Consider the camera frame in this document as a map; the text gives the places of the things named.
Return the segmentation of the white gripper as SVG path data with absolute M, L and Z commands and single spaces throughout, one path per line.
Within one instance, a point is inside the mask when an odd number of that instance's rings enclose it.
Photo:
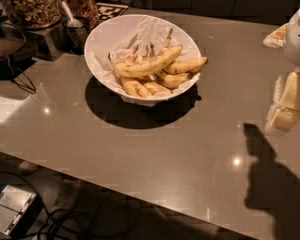
M 270 107 L 265 125 L 265 131 L 268 133 L 286 133 L 300 119 L 300 67 L 289 74 L 280 106 L 285 109 Z

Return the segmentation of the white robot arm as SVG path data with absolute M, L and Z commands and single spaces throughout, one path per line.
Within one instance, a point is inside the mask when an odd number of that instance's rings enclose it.
M 300 8 L 288 23 L 269 34 L 263 44 L 282 48 L 286 58 L 296 66 L 288 76 L 278 77 L 267 115 L 265 131 L 270 135 L 283 135 L 300 119 Z

